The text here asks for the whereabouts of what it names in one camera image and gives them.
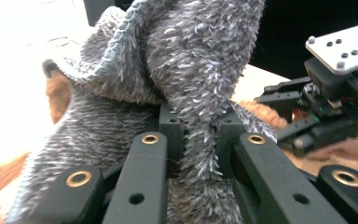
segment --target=black metal bracket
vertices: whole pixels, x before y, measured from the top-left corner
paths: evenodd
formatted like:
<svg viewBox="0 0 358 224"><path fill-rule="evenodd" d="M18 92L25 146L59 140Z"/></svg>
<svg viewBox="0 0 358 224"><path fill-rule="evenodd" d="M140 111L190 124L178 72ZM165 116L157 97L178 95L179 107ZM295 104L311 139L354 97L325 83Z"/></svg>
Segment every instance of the black metal bracket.
<svg viewBox="0 0 358 224"><path fill-rule="evenodd" d="M278 132L278 145L297 156L358 136L358 72L337 76L316 58L305 67L309 77L268 86L256 98L288 121L297 108L308 113Z"/></svg>
<svg viewBox="0 0 358 224"><path fill-rule="evenodd" d="M180 123L162 117L159 122ZM176 129L172 136L181 134ZM247 223L358 223L358 186L351 186L358 173L352 169L325 168L317 178L300 171L264 134L246 133L233 111L224 116L219 140L221 171L233 179ZM18 223L166 223L167 180L175 178L166 173L173 160L169 145L162 133L142 133L125 162L103 173L87 165L62 172L31 216Z"/></svg>
<svg viewBox="0 0 358 224"><path fill-rule="evenodd" d="M166 104L159 110L158 131L168 139L168 178L175 178L179 173L179 160L183 157L185 125L179 120Z"/></svg>

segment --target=screw hole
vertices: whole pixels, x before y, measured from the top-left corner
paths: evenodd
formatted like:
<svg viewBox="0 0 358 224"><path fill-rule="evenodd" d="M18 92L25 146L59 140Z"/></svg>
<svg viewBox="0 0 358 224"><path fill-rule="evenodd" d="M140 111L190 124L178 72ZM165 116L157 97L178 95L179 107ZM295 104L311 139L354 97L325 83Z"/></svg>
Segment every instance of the screw hole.
<svg viewBox="0 0 358 224"><path fill-rule="evenodd" d="M91 173L89 171L78 171L66 178L66 185L71 188L81 187L91 180Z"/></svg>
<svg viewBox="0 0 358 224"><path fill-rule="evenodd" d="M145 144L155 144L158 142L158 136L156 135L147 135L142 138L142 142Z"/></svg>
<svg viewBox="0 0 358 224"><path fill-rule="evenodd" d="M145 200L145 196L142 193L135 193L130 196L130 203L139 204Z"/></svg>
<svg viewBox="0 0 358 224"><path fill-rule="evenodd" d="M351 177L350 175L347 175L347 174L339 174L338 176L346 181L352 182L354 180L353 177Z"/></svg>
<svg viewBox="0 0 358 224"><path fill-rule="evenodd" d="M335 170L333 172L333 177L343 185L358 187L358 177L350 172Z"/></svg>
<svg viewBox="0 0 358 224"><path fill-rule="evenodd" d="M343 69L345 67L345 62L338 62L337 68Z"/></svg>
<svg viewBox="0 0 358 224"><path fill-rule="evenodd" d="M302 203L302 204L309 204L310 203L310 200L304 194L299 194L299 193L294 194L293 198L298 203Z"/></svg>
<svg viewBox="0 0 358 224"><path fill-rule="evenodd" d="M253 143L253 144L264 144L266 142L266 139L264 139L264 137L259 136L259 135L250 135L248 137L249 142Z"/></svg>

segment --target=white speckled fabric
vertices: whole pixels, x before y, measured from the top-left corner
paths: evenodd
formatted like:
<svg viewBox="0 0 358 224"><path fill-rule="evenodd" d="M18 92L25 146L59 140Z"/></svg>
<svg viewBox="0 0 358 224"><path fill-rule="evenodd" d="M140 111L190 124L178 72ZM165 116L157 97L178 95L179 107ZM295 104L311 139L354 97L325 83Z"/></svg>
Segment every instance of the white speckled fabric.
<svg viewBox="0 0 358 224"><path fill-rule="evenodd" d="M62 170L122 161L167 99L186 126L179 177L170 180L169 223L242 223L215 154L220 119L232 106L245 130L274 132L229 101L248 63L264 0L136 0L108 8L78 55L48 59L73 98L56 132L33 153L7 223L27 218Z"/></svg>

